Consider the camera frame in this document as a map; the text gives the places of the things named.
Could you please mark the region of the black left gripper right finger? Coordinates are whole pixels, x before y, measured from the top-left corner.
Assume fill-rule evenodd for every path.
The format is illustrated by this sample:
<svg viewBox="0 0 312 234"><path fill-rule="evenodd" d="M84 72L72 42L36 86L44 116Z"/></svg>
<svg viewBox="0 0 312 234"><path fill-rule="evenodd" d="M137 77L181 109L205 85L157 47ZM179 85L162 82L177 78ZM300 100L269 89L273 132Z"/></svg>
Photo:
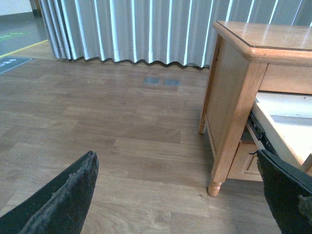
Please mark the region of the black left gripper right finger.
<svg viewBox="0 0 312 234"><path fill-rule="evenodd" d="M283 234L312 232L312 177L267 150L257 150L264 195Z"/></svg>

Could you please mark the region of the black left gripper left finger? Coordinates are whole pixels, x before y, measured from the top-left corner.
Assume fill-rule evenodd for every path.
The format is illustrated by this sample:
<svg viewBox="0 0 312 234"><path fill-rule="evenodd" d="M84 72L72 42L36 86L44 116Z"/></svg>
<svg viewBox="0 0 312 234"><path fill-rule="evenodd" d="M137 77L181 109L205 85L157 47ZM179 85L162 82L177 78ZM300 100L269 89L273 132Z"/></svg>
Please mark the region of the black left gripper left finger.
<svg viewBox="0 0 312 234"><path fill-rule="evenodd" d="M2 234L79 234L98 176L98 158L87 152L23 203L0 218Z"/></svg>

